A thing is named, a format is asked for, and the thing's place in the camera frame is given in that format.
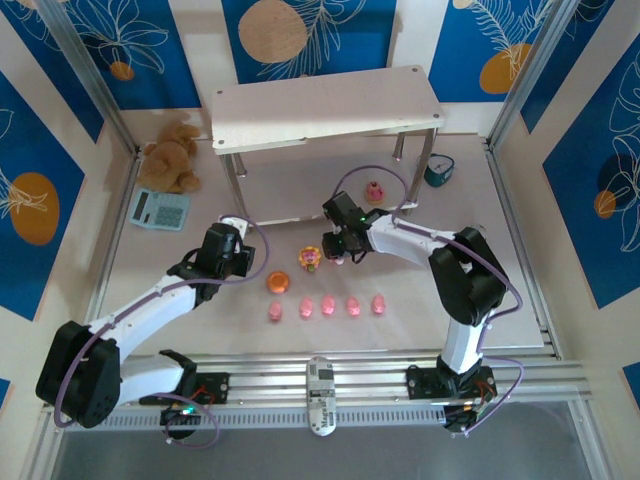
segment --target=brown teddy bear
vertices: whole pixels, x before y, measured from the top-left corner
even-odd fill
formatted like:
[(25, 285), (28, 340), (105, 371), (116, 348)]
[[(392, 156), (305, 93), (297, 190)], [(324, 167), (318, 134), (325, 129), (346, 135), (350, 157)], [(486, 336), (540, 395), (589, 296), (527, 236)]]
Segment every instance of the brown teddy bear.
[(191, 158), (198, 145), (193, 141), (200, 129), (182, 122), (172, 122), (158, 135), (158, 143), (145, 147), (145, 159), (140, 166), (138, 185), (155, 192), (184, 193), (200, 188), (200, 179), (193, 173)]

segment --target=shelf leg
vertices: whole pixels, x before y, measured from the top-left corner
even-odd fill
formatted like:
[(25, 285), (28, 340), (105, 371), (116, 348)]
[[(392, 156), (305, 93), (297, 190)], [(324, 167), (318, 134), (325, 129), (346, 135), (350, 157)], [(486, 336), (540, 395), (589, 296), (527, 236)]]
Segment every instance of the shelf leg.
[[(435, 128), (430, 128), (425, 133), (422, 153), (418, 159), (418, 165), (416, 167), (416, 173), (413, 176), (413, 181), (411, 182), (411, 187), (409, 187), (409, 203), (415, 203), (418, 201), (418, 193), (420, 192), (420, 187), (424, 183), (424, 174), (427, 171), (427, 163), (429, 162), (429, 157), (433, 150), (433, 144), (436, 140), (436, 130), (437, 129)], [(411, 210), (412, 209), (410, 208), (405, 209), (404, 214), (409, 215)]]
[(244, 162), (242, 161), (242, 157), (240, 156), (239, 153), (233, 154), (233, 161), (236, 164), (236, 175), (242, 178), (246, 177), (247, 169), (245, 168)]
[(236, 172), (233, 170), (233, 159), (231, 158), (231, 155), (221, 155), (220, 160), (222, 161), (224, 173), (227, 175), (227, 180), (229, 181), (229, 187), (231, 188), (231, 194), (233, 195), (233, 202), (236, 209), (240, 215), (243, 215), (245, 218), (249, 218), (249, 212), (247, 212), (247, 207), (244, 204), (244, 198), (242, 198), (240, 183), (238, 182)]
[(402, 160), (402, 150), (404, 149), (404, 135), (405, 132), (400, 132), (398, 134), (398, 139), (396, 140), (396, 148), (393, 150), (393, 158), (395, 158), (397, 162)]

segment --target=orange disk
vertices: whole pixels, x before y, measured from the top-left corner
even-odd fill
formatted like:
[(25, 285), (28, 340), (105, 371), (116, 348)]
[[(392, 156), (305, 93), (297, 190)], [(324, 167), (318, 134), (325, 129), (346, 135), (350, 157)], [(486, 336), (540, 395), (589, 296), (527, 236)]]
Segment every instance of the orange disk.
[(289, 275), (284, 272), (271, 272), (267, 277), (267, 288), (272, 293), (284, 293), (289, 289)]

